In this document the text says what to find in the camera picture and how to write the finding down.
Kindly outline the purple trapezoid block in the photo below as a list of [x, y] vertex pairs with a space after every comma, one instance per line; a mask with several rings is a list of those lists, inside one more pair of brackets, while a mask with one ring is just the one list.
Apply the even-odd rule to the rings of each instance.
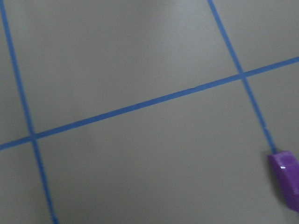
[[268, 155], [280, 190], [289, 209], [299, 212], [299, 160], [291, 151]]

